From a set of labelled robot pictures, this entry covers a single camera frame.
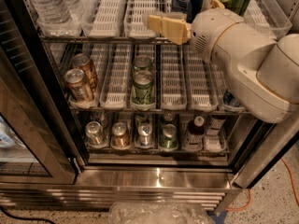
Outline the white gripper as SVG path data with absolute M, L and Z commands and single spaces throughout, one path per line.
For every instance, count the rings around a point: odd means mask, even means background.
M 142 15 L 143 24 L 151 31 L 169 41 L 182 45 L 190 40 L 191 48 L 206 63 L 212 62 L 217 44 L 230 30 L 240 31 L 245 21 L 219 0 L 204 0 L 201 12 L 192 24 L 186 22 L 187 15 L 181 12 L 152 11 Z

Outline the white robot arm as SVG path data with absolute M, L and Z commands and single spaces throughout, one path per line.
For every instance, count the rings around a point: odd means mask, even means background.
M 220 7 L 198 13 L 191 23 L 180 12 L 160 11 L 143 13 L 142 22 L 177 45 L 189 43 L 205 63 L 216 64 L 228 90 L 256 118 L 279 123 L 298 110 L 297 34 L 276 41 Z

